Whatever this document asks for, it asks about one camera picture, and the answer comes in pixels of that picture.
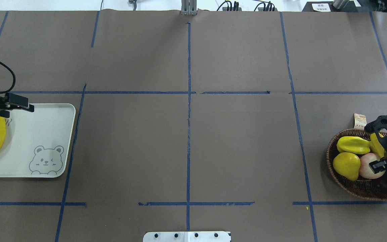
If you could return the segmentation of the paper price tag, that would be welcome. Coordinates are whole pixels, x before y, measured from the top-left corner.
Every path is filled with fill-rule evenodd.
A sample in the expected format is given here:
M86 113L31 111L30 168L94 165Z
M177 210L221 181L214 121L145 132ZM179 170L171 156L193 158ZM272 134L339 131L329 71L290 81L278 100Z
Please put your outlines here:
M367 125L367 117L363 114L354 113L354 129L364 130Z

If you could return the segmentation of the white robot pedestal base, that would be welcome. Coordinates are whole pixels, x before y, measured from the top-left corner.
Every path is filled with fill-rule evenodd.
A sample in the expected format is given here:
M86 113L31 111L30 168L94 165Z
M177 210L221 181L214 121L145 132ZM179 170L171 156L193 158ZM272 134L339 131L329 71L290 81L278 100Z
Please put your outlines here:
M226 231L147 232L143 242L231 242Z

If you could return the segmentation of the yellow lemon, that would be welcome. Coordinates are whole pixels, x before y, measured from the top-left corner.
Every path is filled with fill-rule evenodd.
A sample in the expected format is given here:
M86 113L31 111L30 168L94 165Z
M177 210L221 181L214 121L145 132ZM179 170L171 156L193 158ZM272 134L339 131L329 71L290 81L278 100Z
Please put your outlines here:
M361 161L358 155L354 153L339 153L332 161L335 171L350 181L357 181L359 178L359 169Z

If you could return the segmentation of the aluminium frame post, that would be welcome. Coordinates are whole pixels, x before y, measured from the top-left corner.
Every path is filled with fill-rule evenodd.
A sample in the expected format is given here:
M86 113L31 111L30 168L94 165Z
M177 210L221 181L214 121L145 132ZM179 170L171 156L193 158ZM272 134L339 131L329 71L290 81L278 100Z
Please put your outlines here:
M197 0L181 0L181 15L195 16L198 13Z

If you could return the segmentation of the yellow starfruit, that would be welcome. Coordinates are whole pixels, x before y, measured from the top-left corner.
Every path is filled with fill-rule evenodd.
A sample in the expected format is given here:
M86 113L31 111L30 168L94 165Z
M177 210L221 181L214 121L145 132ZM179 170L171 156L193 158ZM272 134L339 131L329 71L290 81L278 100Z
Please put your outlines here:
M347 153L364 155L370 153L370 142L357 136L343 136L337 142L337 150Z

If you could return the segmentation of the brown woven wicker basket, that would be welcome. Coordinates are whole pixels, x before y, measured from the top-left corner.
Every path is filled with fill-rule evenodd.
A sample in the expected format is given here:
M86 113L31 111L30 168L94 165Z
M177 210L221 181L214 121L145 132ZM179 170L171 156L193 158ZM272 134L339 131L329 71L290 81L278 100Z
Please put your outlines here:
M337 133L329 141L326 151L328 177L352 196L364 200L387 202L387 171L378 179L359 177L357 181L350 181L338 174L333 168L332 161L339 154L337 142L344 136L357 136L370 141L370 135L360 129L347 129Z

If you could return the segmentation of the white rectangular bear tray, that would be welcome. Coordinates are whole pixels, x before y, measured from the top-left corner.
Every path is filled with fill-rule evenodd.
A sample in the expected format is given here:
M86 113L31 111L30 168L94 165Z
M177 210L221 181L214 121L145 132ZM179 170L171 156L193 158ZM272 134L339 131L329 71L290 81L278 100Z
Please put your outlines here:
M76 108L35 103L34 112L13 110L0 150L0 177L56 178L66 169Z

